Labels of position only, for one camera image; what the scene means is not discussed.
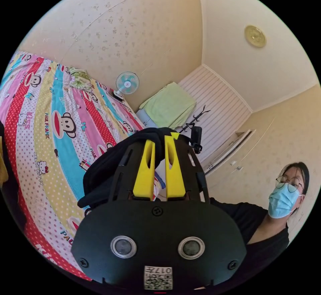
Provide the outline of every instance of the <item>face mask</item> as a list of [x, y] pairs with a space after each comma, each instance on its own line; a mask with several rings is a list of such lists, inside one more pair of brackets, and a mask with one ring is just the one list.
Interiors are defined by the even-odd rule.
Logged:
[[294, 192], [290, 192], [289, 188], [290, 190], [295, 190], [295, 187], [293, 187], [289, 183], [280, 183], [271, 193], [269, 197], [270, 203], [268, 210], [270, 217], [275, 219], [283, 218], [295, 210], [291, 209], [293, 208], [298, 197], [303, 195], [300, 195], [297, 189]]

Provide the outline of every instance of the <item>bed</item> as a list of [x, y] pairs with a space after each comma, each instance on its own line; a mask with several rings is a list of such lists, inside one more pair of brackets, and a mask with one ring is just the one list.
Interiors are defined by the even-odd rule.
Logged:
[[[69, 86], [68, 67], [17, 52], [0, 84], [0, 121], [19, 185], [24, 234], [47, 259], [90, 280], [71, 254], [85, 209], [82, 180], [109, 147], [144, 128], [126, 101], [91, 79], [91, 92]], [[154, 199], [161, 185], [154, 182]]]

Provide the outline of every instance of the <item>yellow bracket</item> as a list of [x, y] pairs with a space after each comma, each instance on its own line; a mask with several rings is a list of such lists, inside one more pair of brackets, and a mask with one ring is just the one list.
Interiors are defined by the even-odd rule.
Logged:
[[180, 134], [178, 132], [171, 132], [171, 135], [177, 140]]
[[165, 136], [166, 196], [178, 198], [184, 197], [186, 191], [174, 142], [174, 138], [178, 138], [179, 133], [171, 134], [172, 136]]
[[147, 140], [137, 173], [133, 194], [139, 198], [153, 200], [155, 177], [155, 143]]

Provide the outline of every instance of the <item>round ceiling lamp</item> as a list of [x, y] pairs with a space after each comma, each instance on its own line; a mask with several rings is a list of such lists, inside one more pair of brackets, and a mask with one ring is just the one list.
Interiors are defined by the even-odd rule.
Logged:
[[263, 47], [266, 44], [263, 32], [253, 25], [248, 25], [245, 28], [245, 38], [256, 47]]

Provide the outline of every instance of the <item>qr code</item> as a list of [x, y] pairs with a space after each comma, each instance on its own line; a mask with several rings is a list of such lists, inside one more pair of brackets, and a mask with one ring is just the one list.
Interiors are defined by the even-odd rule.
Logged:
[[149, 290], [173, 289], [172, 268], [145, 266], [144, 288]]

